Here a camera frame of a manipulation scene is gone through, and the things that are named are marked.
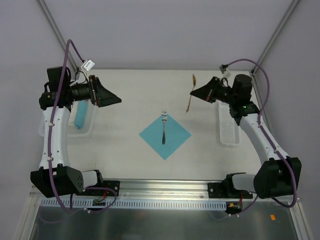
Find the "aluminium frame post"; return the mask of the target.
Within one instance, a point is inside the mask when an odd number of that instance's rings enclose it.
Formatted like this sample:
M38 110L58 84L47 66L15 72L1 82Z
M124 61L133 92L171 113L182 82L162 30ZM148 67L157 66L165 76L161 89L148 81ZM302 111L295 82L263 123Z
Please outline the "aluminium frame post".
M66 46L67 46L67 41L63 37L46 1L45 0L35 0L35 2L37 3L40 11L42 12L45 20L47 21L47 23L48 23L56 41L58 42L60 48L62 49L63 52L65 52Z
M282 34L282 31L286 27L287 23L290 21L291 17L295 13L296 9L298 8L301 0L291 0L288 7L286 8L284 14L282 15L281 19L277 23L274 31L272 32L267 44L263 48L262 53L260 54L257 63L258 65L262 66L264 61L266 60L269 52L271 51L272 47L275 45L277 39Z

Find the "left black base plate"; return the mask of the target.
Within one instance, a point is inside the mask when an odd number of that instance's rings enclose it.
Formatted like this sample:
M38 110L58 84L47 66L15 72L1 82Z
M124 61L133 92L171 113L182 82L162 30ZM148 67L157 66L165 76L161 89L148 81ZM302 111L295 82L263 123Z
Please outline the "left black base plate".
M89 189L86 189L81 193L77 193L76 195L102 197L106 192L106 196L113 197L114 193L111 191L113 190L116 196L118 197L121 189L121 182L119 180L104 180L102 186L99 186L98 188L99 189L93 189L93 187L89 187Z

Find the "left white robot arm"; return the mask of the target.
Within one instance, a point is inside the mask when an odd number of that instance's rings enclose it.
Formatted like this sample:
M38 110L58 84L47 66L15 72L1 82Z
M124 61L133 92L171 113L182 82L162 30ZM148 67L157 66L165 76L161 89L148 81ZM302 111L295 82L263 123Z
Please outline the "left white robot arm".
M107 90L95 75L85 83L72 84L68 67L47 69L48 82L39 98L44 126L43 153L39 169L30 173L30 180L46 197L80 195L86 188L99 195L105 184L97 170L80 171L71 167L68 156L68 124L75 102L89 101L98 108L119 104L122 99Z

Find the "blue paper napkin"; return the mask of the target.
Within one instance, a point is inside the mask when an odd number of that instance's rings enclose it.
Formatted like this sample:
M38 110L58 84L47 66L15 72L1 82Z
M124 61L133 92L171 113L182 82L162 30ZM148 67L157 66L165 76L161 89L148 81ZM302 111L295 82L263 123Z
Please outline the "blue paper napkin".
M167 114L160 116L139 133L139 136L163 159L167 160L192 134Z

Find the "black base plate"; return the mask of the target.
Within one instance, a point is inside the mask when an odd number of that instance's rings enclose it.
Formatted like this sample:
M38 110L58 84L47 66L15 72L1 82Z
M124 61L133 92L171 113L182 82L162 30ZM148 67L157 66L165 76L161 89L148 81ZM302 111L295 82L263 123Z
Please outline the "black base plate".
M226 186L222 182L207 183L207 192L210 199L252 199L253 194L246 190L238 190L233 186Z
M89 187L89 189L86 189L81 193L77 193L76 195L102 197L106 192L106 196L113 197L114 193L111 191L113 190L116 196L118 197L121 189L121 182L119 180L104 180L102 186L99 186L98 188L99 189L93 189L93 187Z

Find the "left aluminium frame post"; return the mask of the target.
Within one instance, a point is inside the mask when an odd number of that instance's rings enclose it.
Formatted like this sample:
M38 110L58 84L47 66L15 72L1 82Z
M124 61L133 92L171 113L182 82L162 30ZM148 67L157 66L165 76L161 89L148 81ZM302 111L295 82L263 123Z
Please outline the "left aluminium frame post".
M46 1L45 0L35 0L35 2L37 3L40 11L42 12L45 20L47 21L47 23L48 23L56 41L58 42L60 48L62 49L63 52L65 52L66 46L67 46L67 41L63 37Z

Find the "right white plastic tray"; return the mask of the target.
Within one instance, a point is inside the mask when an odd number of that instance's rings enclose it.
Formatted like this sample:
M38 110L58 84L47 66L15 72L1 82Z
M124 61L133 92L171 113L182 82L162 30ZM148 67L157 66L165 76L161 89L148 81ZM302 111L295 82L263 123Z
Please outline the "right white plastic tray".
M241 144L239 126L230 115L227 103L218 102L219 141L228 147L237 147Z

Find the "aluminium mounting rail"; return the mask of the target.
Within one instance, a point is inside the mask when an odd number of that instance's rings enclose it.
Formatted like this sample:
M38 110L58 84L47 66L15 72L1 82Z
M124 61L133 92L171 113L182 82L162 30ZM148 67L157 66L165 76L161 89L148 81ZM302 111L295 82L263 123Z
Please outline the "aluminium mounting rail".
M150 180L150 179L108 179L120 181L119 196L120 199L138 199L138 200L219 200L228 198L209 198L207 183L218 182L214 180ZM93 187L101 187L103 183L98 183ZM32 193L41 193L46 198L53 198L54 192L52 190L49 180L44 183L32 183ZM67 197L67 195L77 194L85 190L81 181L76 179L75 184L71 181L67 182L66 186L55 184L59 196Z

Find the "left white plastic basket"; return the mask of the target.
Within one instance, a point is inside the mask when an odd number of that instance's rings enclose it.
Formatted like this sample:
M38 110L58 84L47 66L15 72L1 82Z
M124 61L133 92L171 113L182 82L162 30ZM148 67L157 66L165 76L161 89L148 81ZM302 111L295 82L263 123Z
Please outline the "left white plastic basket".
M66 139L67 137L86 138L89 136L95 120L96 107L88 101L84 125L81 129L77 129L74 126L77 105L78 101L71 105L71 109L57 106L54 113L52 113L52 107L44 110L38 129L39 135L48 138L49 128L52 128L51 138L53 140L57 138Z

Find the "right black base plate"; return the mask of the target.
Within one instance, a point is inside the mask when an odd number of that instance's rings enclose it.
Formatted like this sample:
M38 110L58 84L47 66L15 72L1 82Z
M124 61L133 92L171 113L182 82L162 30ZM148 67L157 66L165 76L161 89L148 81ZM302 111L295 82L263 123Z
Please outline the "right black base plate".
M210 199L252 199L253 194L246 190L238 190L233 186L226 186L222 182L207 183L207 192Z

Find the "orange sticker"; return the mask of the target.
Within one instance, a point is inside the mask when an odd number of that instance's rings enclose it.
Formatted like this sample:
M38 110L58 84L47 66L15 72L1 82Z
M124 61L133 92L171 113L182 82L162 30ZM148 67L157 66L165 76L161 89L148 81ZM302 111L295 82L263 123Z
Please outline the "orange sticker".
M276 218L275 218L275 216L273 214L270 215L270 218L271 218L272 221L276 220Z

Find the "right aluminium frame post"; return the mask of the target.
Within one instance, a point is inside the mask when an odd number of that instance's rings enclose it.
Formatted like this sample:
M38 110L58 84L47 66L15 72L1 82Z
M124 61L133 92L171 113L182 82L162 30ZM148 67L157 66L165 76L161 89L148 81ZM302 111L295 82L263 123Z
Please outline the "right aluminium frame post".
M271 51L272 47L275 45L277 39L282 34L282 31L286 27L287 23L290 21L291 17L295 13L296 9L298 8L301 0L291 0L288 7L286 8L284 14L282 15L281 19L277 23L274 31L272 32L267 44L263 48L262 53L260 54L257 63L258 65L262 66L264 61L266 60L269 52Z

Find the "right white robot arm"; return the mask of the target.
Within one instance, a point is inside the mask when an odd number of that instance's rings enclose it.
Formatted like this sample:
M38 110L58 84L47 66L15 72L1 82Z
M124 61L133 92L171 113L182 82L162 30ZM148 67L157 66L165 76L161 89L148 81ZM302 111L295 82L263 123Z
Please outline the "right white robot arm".
M252 88L252 79L238 74L232 86L213 77L204 86L190 92L191 96L208 103L227 104L230 116L247 135L261 162L256 174L228 174L222 181L224 193L230 198L235 198L241 191L255 193L261 199L290 195L296 198L302 163L278 145L263 122L261 111L251 100Z

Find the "silver fork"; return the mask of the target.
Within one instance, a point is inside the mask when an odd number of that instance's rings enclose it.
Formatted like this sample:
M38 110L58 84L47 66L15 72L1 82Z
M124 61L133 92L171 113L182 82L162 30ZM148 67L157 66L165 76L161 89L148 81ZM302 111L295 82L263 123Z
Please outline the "silver fork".
M162 124L163 124L163 129L162 129L162 144L165 145L166 144L166 122L168 119L168 114L167 111L163 111L161 114L161 120L162 120Z

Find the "rolled blue napkin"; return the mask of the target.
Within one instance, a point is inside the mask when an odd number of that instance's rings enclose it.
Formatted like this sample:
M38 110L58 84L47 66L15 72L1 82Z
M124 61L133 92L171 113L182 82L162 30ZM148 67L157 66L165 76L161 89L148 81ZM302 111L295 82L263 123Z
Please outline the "rolled blue napkin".
M76 129L81 129L85 123L85 118L88 109L88 101L81 100L77 103L76 113L73 121L73 125Z

